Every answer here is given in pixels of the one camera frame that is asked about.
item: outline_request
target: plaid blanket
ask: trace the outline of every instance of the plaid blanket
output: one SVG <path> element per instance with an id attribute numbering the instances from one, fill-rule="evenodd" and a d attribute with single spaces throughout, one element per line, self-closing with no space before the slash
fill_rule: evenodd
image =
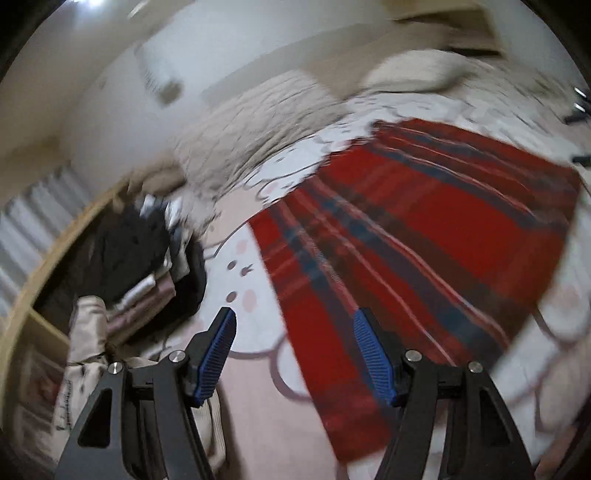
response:
<path id="1" fill-rule="evenodd" d="M 290 341 L 341 462 L 384 447 L 352 315 L 435 362 L 490 368 L 548 287 L 576 171 L 450 125 L 378 122 L 251 219 Z"/>

